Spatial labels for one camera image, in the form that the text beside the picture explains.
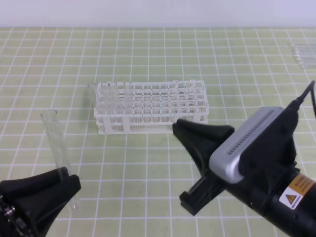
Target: yellow warning sticker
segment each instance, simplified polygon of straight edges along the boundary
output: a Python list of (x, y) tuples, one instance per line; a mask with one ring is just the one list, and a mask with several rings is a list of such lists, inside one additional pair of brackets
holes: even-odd
[(304, 174), (299, 174), (293, 179), (289, 187), (304, 196), (313, 184), (314, 181), (312, 179), (306, 177)]
[(314, 181), (303, 174), (296, 176), (280, 196), (279, 201), (294, 210), (304, 195), (313, 186)]
[(285, 196), (286, 196), (286, 198), (287, 198), (287, 200), (288, 200), (288, 202), (289, 202), (290, 204), (292, 204), (293, 201), (294, 201), (294, 200), (296, 199), (296, 197), (297, 197), (297, 196), (295, 196), (295, 195), (288, 195), (288, 194), (286, 194)]

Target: white wall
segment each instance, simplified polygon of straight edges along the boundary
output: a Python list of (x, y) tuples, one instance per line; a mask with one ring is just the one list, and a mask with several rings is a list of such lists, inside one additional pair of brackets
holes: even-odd
[(316, 26), (315, 0), (0, 0), (0, 26)]

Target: black cable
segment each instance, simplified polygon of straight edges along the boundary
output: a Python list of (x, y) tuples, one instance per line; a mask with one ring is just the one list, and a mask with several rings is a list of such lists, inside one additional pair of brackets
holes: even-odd
[(310, 92), (311, 93), (311, 97), (312, 97), (313, 110), (314, 110), (314, 114), (315, 114), (315, 117), (316, 117), (316, 102), (315, 102), (314, 85), (315, 85), (315, 81), (313, 80), (306, 87), (306, 89), (304, 90), (302, 95), (300, 95), (299, 97), (297, 97), (297, 99), (295, 101), (293, 101), (294, 104), (292, 104), (292, 105), (294, 105), (297, 108), (297, 110), (298, 110), (300, 105), (304, 102), (304, 99), (306, 98), (306, 96)]

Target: table surface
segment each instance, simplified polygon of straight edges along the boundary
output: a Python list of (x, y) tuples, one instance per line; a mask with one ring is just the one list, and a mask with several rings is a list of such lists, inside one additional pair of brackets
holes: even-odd
[[(315, 39), (314, 28), (0, 28), (0, 179), (55, 168), (40, 120), (53, 108), (82, 190), (49, 237), (284, 237), (228, 193), (190, 216), (178, 196), (199, 175), (186, 150), (173, 135), (98, 135), (86, 85), (202, 79), (209, 123), (239, 127), (316, 79), (290, 47)], [(310, 99), (299, 114), (298, 166), (315, 178)]]

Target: glass test tube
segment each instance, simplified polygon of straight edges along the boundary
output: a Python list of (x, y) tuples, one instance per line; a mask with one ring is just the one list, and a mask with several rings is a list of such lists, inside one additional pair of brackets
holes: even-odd
[(109, 90), (109, 96), (108, 96), (108, 107), (109, 107), (108, 114), (113, 115), (115, 112), (118, 84), (116, 82), (110, 82), (109, 86), (110, 86), (110, 90)]
[(124, 82), (124, 103), (125, 103), (125, 114), (130, 115), (133, 112), (133, 92), (132, 83)]
[(115, 113), (117, 115), (122, 115), (124, 113), (124, 100), (119, 96), (119, 90), (117, 91), (116, 103), (115, 103)]
[(92, 99), (93, 105), (96, 106), (97, 104), (97, 99), (96, 99), (96, 86), (95, 83), (89, 83), (88, 84), (88, 88), (89, 88), (89, 93), (90, 93), (90, 97)]
[[(68, 175), (71, 175), (71, 164), (67, 157), (67, 147), (61, 130), (61, 124), (57, 119), (57, 111), (47, 110), (44, 111), (40, 116), (46, 130), (57, 169), (65, 167), (67, 168)], [(61, 180), (67, 177), (66, 174), (60, 170), (59, 176)], [(72, 213), (79, 209), (79, 199), (76, 196), (74, 196), (69, 201), (69, 207)]]
[(108, 114), (109, 110), (111, 110), (111, 108), (109, 106), (109, 98), (110, 98), (109, 83), (107, 83), (107, 82), (101, 83), (101, 90), (102, 90), (102, 94), (103, 94), (104, 111), (106, 111), (106, 113)]

